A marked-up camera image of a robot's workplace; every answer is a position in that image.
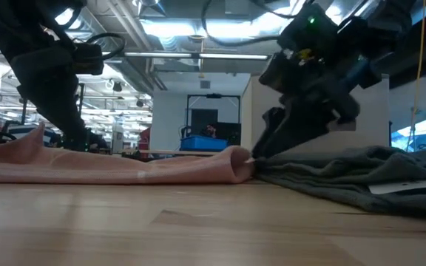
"pink cloth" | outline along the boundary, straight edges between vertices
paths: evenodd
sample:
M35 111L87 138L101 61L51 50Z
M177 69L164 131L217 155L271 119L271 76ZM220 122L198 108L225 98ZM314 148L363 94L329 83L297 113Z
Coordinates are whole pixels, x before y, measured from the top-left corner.
M176 157L142 163L108 155L43 146L44 126L0 145L0 183L238 184L253 172L250 154L228 147L213 157Z

